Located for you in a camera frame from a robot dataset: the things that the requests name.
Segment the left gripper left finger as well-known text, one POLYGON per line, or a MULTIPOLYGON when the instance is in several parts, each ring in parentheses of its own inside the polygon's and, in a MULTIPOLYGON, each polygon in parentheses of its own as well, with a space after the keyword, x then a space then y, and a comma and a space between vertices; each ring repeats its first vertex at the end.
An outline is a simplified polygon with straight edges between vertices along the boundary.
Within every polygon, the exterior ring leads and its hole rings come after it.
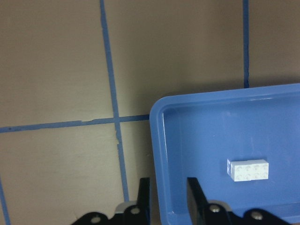
POLYGON ((100 212, 89 212, 75 221, 76 225, 149 225, 150 224, 150 178, 139 181, 138 197, 109 219, 100 212))

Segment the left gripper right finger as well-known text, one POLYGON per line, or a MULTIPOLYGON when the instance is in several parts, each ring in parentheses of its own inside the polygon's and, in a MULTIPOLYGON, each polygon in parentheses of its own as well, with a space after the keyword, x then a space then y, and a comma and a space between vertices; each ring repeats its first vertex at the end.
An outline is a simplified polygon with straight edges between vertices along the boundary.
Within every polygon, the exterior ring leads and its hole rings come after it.
POLYGON ((197 178, 187 178, 187 205, 194 225, 287 225, 288 222, 266 210, 254 208, 242 217, 220 204, 208 202, 197 178))

